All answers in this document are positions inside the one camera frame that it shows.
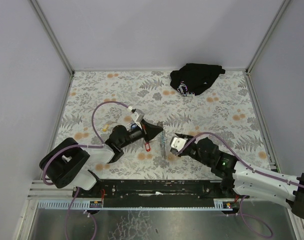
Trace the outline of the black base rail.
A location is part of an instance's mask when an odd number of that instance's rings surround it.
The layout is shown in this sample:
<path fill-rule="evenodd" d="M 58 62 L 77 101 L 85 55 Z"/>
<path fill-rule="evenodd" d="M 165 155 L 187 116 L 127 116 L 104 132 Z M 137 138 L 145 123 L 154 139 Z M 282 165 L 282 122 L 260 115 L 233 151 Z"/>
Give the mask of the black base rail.
<path fill-rule="evenodd" d="M 224 180 L 102 179 L 90 190 L 80 189 L 77 197 L 103 199 L 109 207 L 193 207 L 236 196 Z"/>

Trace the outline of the red key tag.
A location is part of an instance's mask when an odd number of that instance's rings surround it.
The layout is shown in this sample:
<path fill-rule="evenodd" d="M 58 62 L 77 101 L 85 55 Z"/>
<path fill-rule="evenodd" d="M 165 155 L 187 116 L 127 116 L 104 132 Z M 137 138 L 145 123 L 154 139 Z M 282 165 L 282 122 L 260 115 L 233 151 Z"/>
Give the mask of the red key tag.
<path fill-rule="evenodd" d="M 149 151 L 151 150 L 151 147 L 150 147 L 149 142 L 146 142 L 146 143 L 145 143 L 145 150 L 146 150 L 147 152 L 149 152 Z"/>

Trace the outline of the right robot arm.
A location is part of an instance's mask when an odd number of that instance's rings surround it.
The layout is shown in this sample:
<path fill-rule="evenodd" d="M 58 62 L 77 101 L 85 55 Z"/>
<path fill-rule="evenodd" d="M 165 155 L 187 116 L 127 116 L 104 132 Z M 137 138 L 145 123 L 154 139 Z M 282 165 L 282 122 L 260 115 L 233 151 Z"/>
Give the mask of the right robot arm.
<path fill-rule="evenodd" d="M 263 199 L 281 205 L 304 219 L 304 173 L 287 175 L 254 166 L 234 151 L 223 152 L 209 138 L 197 140 L 192 135 L 176 134 L 170 142 L 171 152 L 189 156 L 210 168 L 238 196 Z"/>

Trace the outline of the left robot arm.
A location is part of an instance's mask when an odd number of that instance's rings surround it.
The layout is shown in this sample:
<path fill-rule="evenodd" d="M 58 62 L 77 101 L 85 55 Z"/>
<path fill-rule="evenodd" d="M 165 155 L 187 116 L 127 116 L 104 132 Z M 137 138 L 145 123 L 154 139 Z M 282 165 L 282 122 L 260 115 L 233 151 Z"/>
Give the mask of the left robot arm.
<path fill-rule="evenodd" d="M 141 126 L 134 123 L 130 129 L 123 125 L 115 126 L 109 138 L 99 146 L 81 145 L 72 137 L 66 138 L 40 161 L 43 176 L 51 181 L 45 184 L 59 189 L 73 185 L 90 190 L 99 179 L 90 169 L 85 169 L 85 164 L 99 161 L 115 163 L 124 155 L 123 148 L 139 140 L 145 141 L 146 151 L 149 151 L 149 142 L 163 130 L 162 126 L 142 120 Z"/>

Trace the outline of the floral table mat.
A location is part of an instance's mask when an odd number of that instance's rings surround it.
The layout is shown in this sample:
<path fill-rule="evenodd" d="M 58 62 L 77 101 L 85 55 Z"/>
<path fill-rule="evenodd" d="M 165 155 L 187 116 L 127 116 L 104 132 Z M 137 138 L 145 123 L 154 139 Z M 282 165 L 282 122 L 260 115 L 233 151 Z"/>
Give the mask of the floral table mat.
<path fill-rule="evenodd" d="M 198 96 L 181 96 L 170 86 L 167 71 L 76 72 L 54 144 L 72 137 L 82 145 L 99 145 L 113 127 L 130 126 L 126 106 L 140 109 L 151 124 L 163 122 L 167 158 L 161 155 L 159 135 L 150 142 L 149 152 L 139 140 L 125 147 L 116 163 L 86 164 L 102 179 L 215 179 L 208 167 L 170 152 L 176 133 L 210 138 L 221 151 L 234 151 L 264 169 L 274 167 L 241 71 L 227 71 Z"/>

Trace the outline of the grey keyring with blue handle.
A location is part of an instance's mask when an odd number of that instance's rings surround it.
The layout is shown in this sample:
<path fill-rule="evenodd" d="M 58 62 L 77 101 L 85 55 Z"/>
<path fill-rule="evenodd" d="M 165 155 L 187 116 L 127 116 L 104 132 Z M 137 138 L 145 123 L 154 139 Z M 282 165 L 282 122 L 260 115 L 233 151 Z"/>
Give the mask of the grey keyring with blue handle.
<path fill-rule="evenodd" d="M 159 121 L 157 123 L 157 125 L 159 127 L 163 128 L 163 131 L 159 134 L 159 139 L 160 139 L 161 155 L 166 160 L 166 158 L 167 158 L 167 155 L 166 155 L 166 142 L 167 142 L 167 138 L 166 138 L 165 126 L 164 126 L 164 124 L 163 124 L 162 121 Z"/>

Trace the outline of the black cloth bag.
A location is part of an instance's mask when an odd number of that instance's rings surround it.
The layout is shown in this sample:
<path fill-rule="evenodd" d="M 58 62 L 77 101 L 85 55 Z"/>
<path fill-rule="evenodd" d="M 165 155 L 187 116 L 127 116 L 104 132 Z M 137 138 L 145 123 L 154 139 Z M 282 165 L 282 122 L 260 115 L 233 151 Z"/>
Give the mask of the black cloth bag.
<path fill-rule="evenodd" d="M 179 70 L 170 73 L 170 86 L 179 94 L 198 96 L 212 87 L 225 69 L 220 65 L 187 63 Z"/>

